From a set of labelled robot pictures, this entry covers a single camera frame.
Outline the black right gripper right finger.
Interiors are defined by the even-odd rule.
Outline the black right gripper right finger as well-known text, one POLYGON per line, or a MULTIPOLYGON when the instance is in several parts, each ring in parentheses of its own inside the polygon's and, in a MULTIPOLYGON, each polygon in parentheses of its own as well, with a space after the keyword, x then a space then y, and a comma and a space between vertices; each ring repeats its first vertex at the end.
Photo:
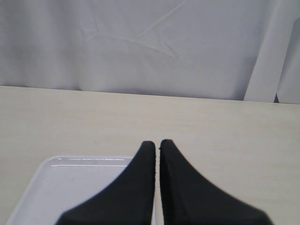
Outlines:
POLYGON ((262 210, 221 190, 203 177, 173 140, 160 144, 159 181, 166 225, 271 225, 262 210))

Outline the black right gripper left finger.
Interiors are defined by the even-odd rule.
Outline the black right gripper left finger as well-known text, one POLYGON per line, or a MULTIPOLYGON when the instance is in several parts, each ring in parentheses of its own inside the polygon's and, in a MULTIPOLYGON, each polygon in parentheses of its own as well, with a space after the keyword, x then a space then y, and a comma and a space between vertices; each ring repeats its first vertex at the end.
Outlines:
POLYGON ((65 211, 58 225, 150 225, 155 193, 156 148, 142 142, 124 171, 87 201, 65 211))

